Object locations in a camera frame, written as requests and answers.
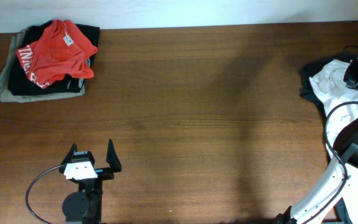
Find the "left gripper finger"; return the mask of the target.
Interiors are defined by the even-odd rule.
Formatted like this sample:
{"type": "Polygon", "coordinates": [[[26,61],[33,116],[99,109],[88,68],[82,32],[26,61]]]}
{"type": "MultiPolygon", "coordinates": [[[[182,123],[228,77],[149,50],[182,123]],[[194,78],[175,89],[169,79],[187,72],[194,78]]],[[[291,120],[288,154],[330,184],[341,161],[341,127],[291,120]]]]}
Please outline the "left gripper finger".
{"type": "Polygon", "coordinates": [[[112,172],[121,172],[122,171],[122,165],[121,165],[121,162],[120,162],[120,160],[116,154],[116,151],[114,149],[114,144],[113,144],[112,139],[109,139],[109,142],[108,142],[106,162],[109,164],[112,172]]]}
{"type": "Polygon", "coordinates": [[[61,165],[65,165],[67,163],[70,163],[74,153],[77,152],[77,145],[75,143],[72,144],[70,150],[68,151],[68,154],[65,156],[65,158],[62,160],[61,165]]]}

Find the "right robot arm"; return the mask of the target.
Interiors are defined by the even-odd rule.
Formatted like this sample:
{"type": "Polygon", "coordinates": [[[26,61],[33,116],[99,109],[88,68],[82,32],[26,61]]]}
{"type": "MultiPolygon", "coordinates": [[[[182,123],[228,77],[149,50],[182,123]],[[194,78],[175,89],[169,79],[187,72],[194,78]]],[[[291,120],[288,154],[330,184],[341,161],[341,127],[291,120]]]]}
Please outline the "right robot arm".
{"type": "Polygon", "coordinates": [[[308,195],[274,223],[322,223],[340,200],[358,223],[358,58],[332,60],[309,82],[326,118],[324,140],[331,160],[308,195]]]}

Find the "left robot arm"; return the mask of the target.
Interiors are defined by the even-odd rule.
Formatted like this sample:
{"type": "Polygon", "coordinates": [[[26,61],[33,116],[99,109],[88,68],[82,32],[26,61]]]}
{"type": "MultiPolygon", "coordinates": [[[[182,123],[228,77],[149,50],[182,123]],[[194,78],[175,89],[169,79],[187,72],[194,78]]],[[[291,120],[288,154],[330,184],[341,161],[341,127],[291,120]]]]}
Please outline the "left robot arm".
{"type": "Polygon", "coordinates": [[[113,180],[114,174],[122,171],[113,141],[108,141],[107,167],[95,168],[91,151],[79,151],[73,144],[62,160],[59,172],[78,185],[78,190],[69,194],[62,203],[65,223],[98,224],[102,221],[103,182],[113,180]]]}

